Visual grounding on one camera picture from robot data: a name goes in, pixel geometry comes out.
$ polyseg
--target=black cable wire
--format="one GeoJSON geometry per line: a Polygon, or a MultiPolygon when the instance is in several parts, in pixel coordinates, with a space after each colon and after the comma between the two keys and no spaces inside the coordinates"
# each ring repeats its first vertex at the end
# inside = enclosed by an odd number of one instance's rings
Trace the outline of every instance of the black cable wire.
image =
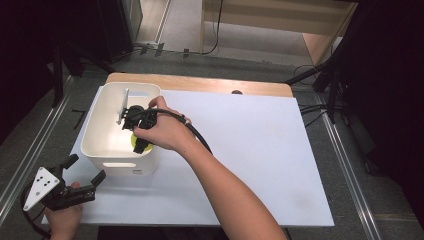
{"type": "Polygon", "coordinates": [[[218,41],[219,41],[219,25],[221,23],[221,13],[222,13],[223,2],[224,2],[224,0],[221,0],[221,6],[219,7],[218,23],[217,23],[217,26],[216,26],[216,42],[215,42],[215,46],[209,52],[202,53],[202,55],[207,55],[207,54],[213,52],[215,50],[215,48],[218,46],[218,41]]]}
{"type": "Polygon", "coordinates": [[[43,209],[41,209],[41,211],[37,214],[37,216],[33,217],[31,221],[34,222],[37,218],[39,218],[41,216],[41,214],[43,214],[45,209],[46,209],[46,207],[43,207],[43,209]]]}
{"type": "Polygon", "coordinates": [[[20,198],[20,203],[21,203],[21,211],[22,214],[24,215],[25,220],[31,225],[32,229],[34,229],[35,232],[37,232],[38,234],[40,234],[41,236],[43,236],[44,238],[50,239],[51,235],[50,233],[46,232],[45,230],[41,229],[40,227],[38,227],[35,223],[34,223],[34,219],[31,219],[31,217],[29,216],[28,212],[24,211],[24,205],[25,205],[25,197],[27,196],[28,191],[31,189],[32,184],[34,183],[34,180],[32,180],[28,185],[25,186],[24,190],[22,191],[21,194],[21,198],[20,198]]]}
{"type": "Polygon", "coordinates": [[[316,108],[316,107],[327,107],[325,104],[317,104],[317,105],[304,105],[304,108],[300,109],[300,111],[304,111],[310,108],[316,108]]]}
{"type": "MultiPolygon", "coordinates": [[[[155,48],[147,48],[148,51],[157,51],[155,48]]],[[[202,55],[199,52],[180,52],[180,51],[172,51],[172,50],[161,50],[163,53],[176,53],[176,54],[188,54],[188,55],[202,55]]]]}
{"type": "Polygon", "coordinates": [[[315,111],[317,111],[317,110],[321,110],[321,109],[327,109],[327,108],[321,108],[321,107],[311,108],[311,109],[305,110],[305,111],[303,111],[303,112],[300,112],[300,114],[301,114],[301,115],[306,115],[306,114],[308,114],[308,113],[315,112],[315,111]]]}
{"type": "Polygon", "coordinates": [[[305,124],[305,128],[309,127],[312,123],[314,123],[316,120],[318,120],[324,113],[327,113],[327,111],[324,111],[324,112],[320,113],[316,118],[314,118],[308,124],[305,124]]]}
{"type": "MultiPolygon", "coordinates": [[[[215,36],[215,38],[218,37],[218,35],[216,34],[215,31],[215,22],[212,23],[212,30],[213,30],[213,35],[215,36]]],[[[217,55],[219,53],[219,46],[217,45],[218,51],[215,53],[215,55],[217,55]]]]}
{"type": "Polygon", "coordinates": [[[140,52],[142,49],[134,49],[134,50],[132,50],[131,52],[128,52],[128,53],[124,53],[124,54],[121,54],[121,55],[119,55],[119,56],[116,56],[116,57],[113,57],[113,63],[117,63],[117,62],[119,62],[119,61],[121,61],[125,56],[128,56],[128,55],[131,55],[131,54],[134,54],[134,53],[137,53],[137,52],[140,52]]]}
{"type": "Polygon", "coordinates": [[[199,133],[199,131],[196,130],[196,128],[193,127],[193,125],[191,123],[189,123],[187,121],[187,119],[184,118],[184,116],[180,116],[176,113],[173,113],[171,111],[165,110],[165,109],[160,109],[160,108],[150,108],[150,109],[146,109],[143,110],[142,112],[136,113],[134,114],[132,117],[138,116],[138,115],[142,115],[142,114],[146,114],[149,112],[154,112],[154,113],[166,113],[171,115],[172,117],[176,118],[178,121],[180,121],[181,123],[183,123],[196,137],[197,139],[199,139],[199,141],[203,144],[203,146],[205,146],[205,148],[212,153],[212,150],[210,149],[208,143],[206,142],[206,140],[203,138],[203,136],[199,133]]]}
{"type": "MultiPolygon", "coordinates": [[[[315,66],[314,66],[314,65],[310,65],[310,64],[300,65],[300,66],[298,66],[297,68],[295,68],[295,69],[294,69],[294,71],[293,71],[293,77],[296,77],[296,72],[297,72],[297,70],[298,70],[299,68],[301,68],[301,67],[312,67],[312,68],[315,68],[315,66]]],[[[298,83],[300,83],[300,84],[302,84],[302,85],[310,86],[310,84],[303,83],[302,81],[299,81],[298,83]]]]}
{"type": "Polygon", "coordinates": [[[316,106],[311,104],[297,104],[299,107],[308,107],[308,106],[316,106]]]}

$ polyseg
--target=white tabletop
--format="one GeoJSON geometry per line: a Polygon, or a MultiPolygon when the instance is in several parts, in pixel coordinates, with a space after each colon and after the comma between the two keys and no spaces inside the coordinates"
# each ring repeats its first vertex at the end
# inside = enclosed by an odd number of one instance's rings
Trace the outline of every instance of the white tabletop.
{"type": "MultiPolygon", "coordinates": [[[[214,155],[258,195],[279,225],[334,226],[295,98],[185,91],[162,95],[192,120],[214,155]]],[[[89,184],[99,172],[80,150],[86,124],[72,149],[80,159],[64,172],[68,184],[89,184]]],[[[96,200],[85,203],[82,223],[219,225],[186,161],[159,147],[150,154],[159,161],[156,172],[107,176],[96,200]]]]}

